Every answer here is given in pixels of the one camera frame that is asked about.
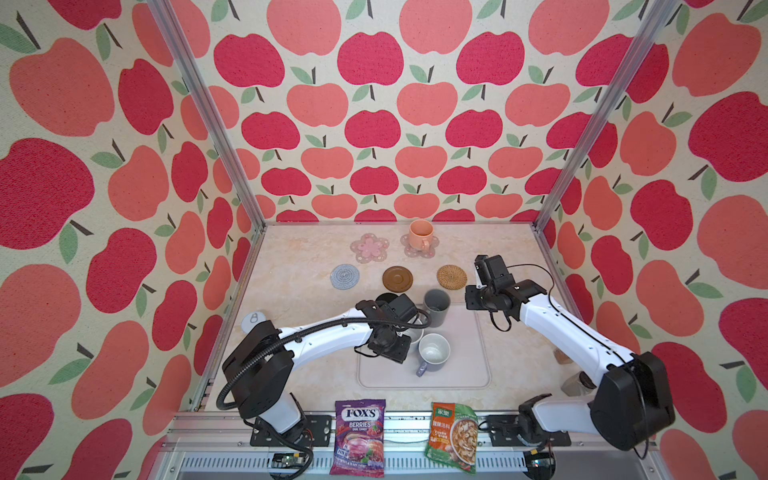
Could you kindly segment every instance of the white tray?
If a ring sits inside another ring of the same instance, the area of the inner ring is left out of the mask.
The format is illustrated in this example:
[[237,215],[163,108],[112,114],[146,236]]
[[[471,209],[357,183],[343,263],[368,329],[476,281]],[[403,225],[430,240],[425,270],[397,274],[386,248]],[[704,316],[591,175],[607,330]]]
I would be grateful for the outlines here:
[[445,322],[426,329],[427,333],[439,333],[451,344],[451,356],[440,370],[416,376],[421,363],[418,351],[409,353],[402,364],[359,355],[357,381],[367,389],[484,389],[490,385],[491,370],[475,311],[467,310],[464,303],[452,303]]

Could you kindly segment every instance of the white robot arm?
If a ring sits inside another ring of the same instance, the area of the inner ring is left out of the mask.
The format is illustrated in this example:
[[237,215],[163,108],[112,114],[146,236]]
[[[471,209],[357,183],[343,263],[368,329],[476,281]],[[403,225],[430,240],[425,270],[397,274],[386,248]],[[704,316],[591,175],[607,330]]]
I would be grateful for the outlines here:
[[[602,435],[628,450],[674,421],[664,364],[653,354],[635,355],[594,331],[555,302],[538,284],[516,283],[499,257],[475,259],[478,286],[467,286],[470,310],[501,311],[548,338],[571,357],[598,386],[594,395],[553,399],[537,396],[519,406],[520,436],[532,445],[545,432],[569,431]],[[414,325],[417,309],[403,294],[390,303],[363,301],[322,322],[276,329],[256,324],[225,360],[228,383],[219,394],[220,409],[237,407],[244,419],[259,416],[286,436],[298,438],[303,414],[283,391],[288,375],[305,363],[339,349],[368,345],[375,353],[402,362],[410,337],[397,332]],[[232,391],[235,402],[225,403]]]

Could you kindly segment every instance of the vent grille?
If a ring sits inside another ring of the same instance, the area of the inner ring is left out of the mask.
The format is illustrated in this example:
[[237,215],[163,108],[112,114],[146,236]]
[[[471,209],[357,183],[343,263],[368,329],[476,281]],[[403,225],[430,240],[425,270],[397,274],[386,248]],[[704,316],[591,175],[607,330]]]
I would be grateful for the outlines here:
[[[275,452],[188,452],[182,472],[287,472],[269,468]],[[332,452],[316,452],[311,473],[327,474],[333,464]],[[522,452],[478,452],[477,472],[525,472]],[[440,473],[454,470],[426,458],[423,452],[387,452],[384,472],[387,475],[408,473]]]

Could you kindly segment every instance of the orange mug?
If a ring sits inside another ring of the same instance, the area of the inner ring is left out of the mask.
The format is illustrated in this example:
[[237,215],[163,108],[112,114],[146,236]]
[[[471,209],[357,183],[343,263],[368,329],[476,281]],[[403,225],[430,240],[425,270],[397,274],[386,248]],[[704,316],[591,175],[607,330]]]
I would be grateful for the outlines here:
[[427,220],[415,220],[411,223],[408,243],[411,247],[426,252],[432,245],[435,228]]

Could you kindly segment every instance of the mug handle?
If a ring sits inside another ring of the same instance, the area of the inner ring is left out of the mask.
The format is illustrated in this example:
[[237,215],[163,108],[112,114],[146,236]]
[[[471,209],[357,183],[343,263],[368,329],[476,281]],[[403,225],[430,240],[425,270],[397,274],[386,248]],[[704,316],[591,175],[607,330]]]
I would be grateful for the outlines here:
[[429,364],[426,361],[422,361],[422,365],[419,367],[418,370],[416,370],[416,376],[424,375],[424,372],[427,371],[427,365]]

